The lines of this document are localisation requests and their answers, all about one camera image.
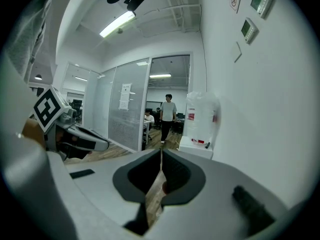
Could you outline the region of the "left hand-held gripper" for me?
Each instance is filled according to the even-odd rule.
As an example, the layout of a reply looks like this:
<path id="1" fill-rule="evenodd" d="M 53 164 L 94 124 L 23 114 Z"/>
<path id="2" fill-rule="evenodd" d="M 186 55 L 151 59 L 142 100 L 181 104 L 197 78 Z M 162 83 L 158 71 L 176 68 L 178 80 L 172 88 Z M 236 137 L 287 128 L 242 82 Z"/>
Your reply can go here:
<path id="1" fill-rule="evenodd" d="M 109 148 L 107 139 L 93 130 L 76 123 L 76 110 L 64 99 L 58 89 L 49 85 L 33 106 L 33 115 L 44 133 L 46 149 L 58 153 L 62 159 L 83 159 L 93 151 Z M 57 128 L 66 142 L 57 140 Z"/>

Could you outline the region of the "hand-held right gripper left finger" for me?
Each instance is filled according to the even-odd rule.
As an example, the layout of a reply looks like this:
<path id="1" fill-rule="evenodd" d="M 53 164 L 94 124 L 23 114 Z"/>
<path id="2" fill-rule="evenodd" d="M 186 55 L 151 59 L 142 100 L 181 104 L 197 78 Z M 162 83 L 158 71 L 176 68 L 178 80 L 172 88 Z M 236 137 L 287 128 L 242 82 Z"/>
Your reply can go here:
<path id="1" fill-rule="evenodd" d="M 162 212 L 162 151 L 66 164 L 76 186 L 119 226 L 144 235 Z"/>

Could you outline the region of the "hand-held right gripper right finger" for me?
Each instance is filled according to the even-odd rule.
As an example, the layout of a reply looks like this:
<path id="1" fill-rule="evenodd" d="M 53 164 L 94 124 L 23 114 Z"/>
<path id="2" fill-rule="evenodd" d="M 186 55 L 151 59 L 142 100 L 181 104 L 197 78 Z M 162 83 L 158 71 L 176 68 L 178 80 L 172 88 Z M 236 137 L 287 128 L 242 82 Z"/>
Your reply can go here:
<path id="1" fill-rule="evenodd" d="M 174 154 L 199 166 L 206 182 L 189 203 L 165 206 L 147 239 L 243 240 L 248 226 L 232 197 L 236 186 L 244 187 L 275 219 L 288 211 L 276 195 L 237 168 L 177 150 Z"/>

